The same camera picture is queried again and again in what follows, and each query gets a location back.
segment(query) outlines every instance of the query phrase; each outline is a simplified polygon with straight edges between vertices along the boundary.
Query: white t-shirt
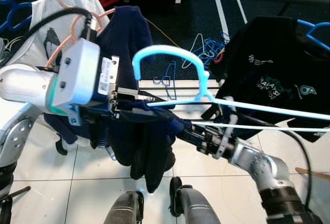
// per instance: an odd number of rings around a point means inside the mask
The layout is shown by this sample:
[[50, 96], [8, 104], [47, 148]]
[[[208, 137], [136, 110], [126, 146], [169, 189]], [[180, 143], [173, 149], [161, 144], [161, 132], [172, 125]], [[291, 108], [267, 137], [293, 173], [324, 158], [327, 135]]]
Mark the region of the white t-shirt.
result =
[[[63, 0], [65, 4], [84, 8], [93, 11], [97, 14], [102, 14], [104, 9], [98, 0]], [[37, 0], [32, 2], [32, 19], [30, 27], [36, 25], [42, 19], [49, 15], [62, 10], [63, 7], [59, 5], [57, 0]], [[39, 29], [32, 35], [18, 50], [18, 52], [11, 58], [9, 64], [12, 63], [28, 63], [35, 66], [45, 66], [48, 58], [53, 51], [70, 33], [70, 25], [76, 14], [62, 16]], [[84, 17], [78, 19], [75, 26], [76, 38], [84, 27]], [[105, 27], [109, 23], [109, 18], [104, 16], [102, 18], [102, 25]], [[72, 43], [69, 41], [62, 52], [67, 50]]]

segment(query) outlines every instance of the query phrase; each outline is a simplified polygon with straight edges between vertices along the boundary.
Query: floor tile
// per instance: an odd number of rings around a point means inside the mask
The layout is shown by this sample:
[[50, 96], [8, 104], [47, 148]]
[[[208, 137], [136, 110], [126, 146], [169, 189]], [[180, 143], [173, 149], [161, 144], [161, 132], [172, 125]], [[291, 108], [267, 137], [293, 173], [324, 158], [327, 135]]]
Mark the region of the floor tile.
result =
[[[312, 195], [309, 208], [318, 215], [324, 224], [330, 223], [330, 181], [313, 176]], [[290, 175], [290, 180], [305, 203], [307, 193], [307, 176]]]
[[[264, 224], [266, 213], [250, 176], [181, 177], [200, 191], [216, 212], [221, 224]], [[180, 216], [178, 224], [184, 224]]]
[[126, 191], [144, 194], [143, 224], [175, 224], [170, 215], [170, 178], [163, 178], [153, 194], [146, 191], [145, 181], [132, 179], [74, 180], [66, 224], [103, 223], [115, 200]]
[[[257, 136], [250, 138], [246, 143], [260, 149]], [[194, 145], [180, 139], [176, 139], [172, 147], [176, 157], [173, 167], [174, 176], [249, 175], [247, 172], [230, 165], [226, 159], [213, 159], [211, 155], [207, 156], [198, 152]]]
[[[262, 131], [258, 136], [264, 152], [284, 160], [290, 173], [296, 173], [296, 167], [306, 168], [302, 151], [294, 139], [279, 131]], [[329, 172], [329, 139], [330, 133], [325, 134], [314, 143], [301, 138], [314, 171]]]
[[71, 179], [76, 145], [62, 156], [55, 148], [57, 140], [55, 132], [35, 123], [18, 160], [15, 180]]
[[[78, 147], [73, 179], [115, 179], [129, 178], [130, 167], [113, 161], [105, 149]], [[168, 170], [164, 176], [171, 177]]]
[[13, 200], [11, 223], [64, 224], [70, 180], [14, 182], [11, 192], [31, 186]]

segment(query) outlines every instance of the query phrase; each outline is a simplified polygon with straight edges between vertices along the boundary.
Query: black t-shirt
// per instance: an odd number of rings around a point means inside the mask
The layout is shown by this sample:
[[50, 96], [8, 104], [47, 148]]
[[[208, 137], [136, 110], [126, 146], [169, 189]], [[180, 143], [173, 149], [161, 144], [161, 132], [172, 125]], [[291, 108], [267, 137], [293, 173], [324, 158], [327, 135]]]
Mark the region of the black t-shirt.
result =
[[[295, 36], [297, 20], [257, 17], [242, 28], [211, 62], [210, 70], [226, 79], [217, 98], [286, 109], [330, 113], [330, 59], [306, 53]], [[240, 112], [276, 123], [290, 118], [249, 109]], [[328, 121], [304, 120], [304, 127], [325, 127]], [[305, 136], [311, 141], [312, 134]]]

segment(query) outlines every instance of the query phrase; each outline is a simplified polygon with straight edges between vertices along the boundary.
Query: blue hanger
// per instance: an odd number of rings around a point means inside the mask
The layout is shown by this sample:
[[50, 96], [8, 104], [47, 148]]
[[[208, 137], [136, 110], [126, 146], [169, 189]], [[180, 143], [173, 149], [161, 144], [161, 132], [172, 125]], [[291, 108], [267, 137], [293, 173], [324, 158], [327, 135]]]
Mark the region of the blue hanger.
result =
[[318, 23], [318, 24], [313, 24], [313, 23], [310, 23], [310, 22], [307, 22], [307, 21], [298, 20], [298, 23], [303, 24], [303, 25], [306, 25], [308, 27], [311, 27], [311, 30], [309, 30], [306, 33], [306, 37], [309, 38], [310, 40], [314, 41], [316, 44], [322, 46], [324, 49], [330, 51], [330, 47], [329, 46], [327, 46], [323, 42], [319, 41], [317, 38], [315, 38], [312, 35], [310, 35], [318, 27], [321, 27], [321, 26], [330, 26], [330, 22], [321, 22], [321, 23]]
[[12, 9], [9, 11], [9, 13], [7, 15], [7, 20], [0, 25], [0, 33], [3, 32], [6, 28], [9, 31], [19, 30], [24, 25], [26, 25], [27, 23], [29, 23], [31, 21], [31, 19], [32, 19], [32, 15], [30, 15], [29, 17], [25, 18], [20, 23], [14, 25], [14, 26], [12, 25], [12, 18], [14, 16], [14, 14], [16, 13], [16, 11], [18, 11], [21, 8], [32, 7], [32, 4], [31, 3], [20, 3], [20, 4], [17, 4], [14, 0], [0, 0], [0, 5], [11, 5], [12, 6]]
[[195, 96], [195, 98], [148, 103], [147, 105], [149, 107], [180, 105], [180, 104], [200, 102], [201, 98], [203, 96], [206, 96], [209, 98], [209, 100], [211, 102], [213, 102], [215, 104], [219, 104], [219, 105], [241, 107], [241, 108], [247, 108], [247, 109], [252, 109], [252, 110], [286, 114], [286, 115], [291, 115], [291, 116], [311, 117], [311, 118], [330, 120], [330, 115], [326, 115], [326, 114], [295, 111], [295, 110], [289, 110], [289, 109], [267, 107], [267, 106], [261, 106], [261, 105], [243, 103], [243, 102], [236, 102], [236, 101], [232, 101], [232, 100], [214, 98], [213, 95], [207, 90], [207, 81], [208, 81], [210, 74], [204, 70], [204, 65], [203, 65], [203, 62], [201, 61], [201, 59], [199, 59], [195, 54], [191, 53], [190, 51], [187, 51], [187, 50], [184, 50], [184, 49], [181, 49], [178, 47], [170, 46], [170, 45], [148, 46], [144, 49], [139, 50], [134, 55], [132, 64], [133, 64], [135, 79], [137, 81], [141, 80], [141, 67], [140, 67], [141, 60], [145, 57], [148, 57], [148, 56], [151, 56], [154, 54], [174, 55], [174, 56], [178, 56], [181, 58], [185, 58], [188, 61], [192, 62], [196, 66], [196, 69], [197, 69], [197, 74], [198, 74], [198, 78], [200, 81], [200, 86], [199, 86], [200, 91]]

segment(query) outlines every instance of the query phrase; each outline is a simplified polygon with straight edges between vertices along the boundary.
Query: printed graphic on shirt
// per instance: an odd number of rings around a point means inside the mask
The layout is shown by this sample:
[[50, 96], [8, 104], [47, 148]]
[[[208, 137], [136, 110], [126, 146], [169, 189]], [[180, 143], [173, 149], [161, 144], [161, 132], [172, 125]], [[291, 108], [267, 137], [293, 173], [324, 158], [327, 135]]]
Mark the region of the printed graphic on shirt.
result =
[[303, 95], [307, 95], [307, 94], [315, 94], [317, 95], [315, 88], [310, 87], [310, 86], [306, 86], [306, 85], [302, 85], [300, 87], [300, 93]]
[[249, 55], [249, 62], [253, 63], [254, 65], [263, 65], [265, 63], [273, 63], [273, 60], [267, 60], [267, 61], [260, 61], [258, 59], [255, 58], [254, 55]]
[[222, 58], [223, 58], [223, 54], [225, 52], [225, 47], [221, 49], [221, 51], [219, 52], [219, 54], [217, 55], [216, 58], [213, 59], [214, 63], [220, 63]]
[[291, 89], [285, 89], [279, 80], [273, 79], [269, 76], [261, 77], [256, 86], [261, 90], [268, 91], [268, 97], [270, 99], [275, 99], [280, 96], [281, 93], [287, 93], [289, 95], [289, 99], [294, 98], [294, 94]]
[[[56, 50], [57, 46], [61, 44], [60, 40], [58, 39], [55, 30], [51, 27], [47, 31], [45, 41], [43, 42], [43, 46], [46, 51], [47, 58], [49, 59], [53, 52]], [[62, 51], [57, 54], [56, 57], [56, 65], [60, 64], [60, 60], [62, 58]]]

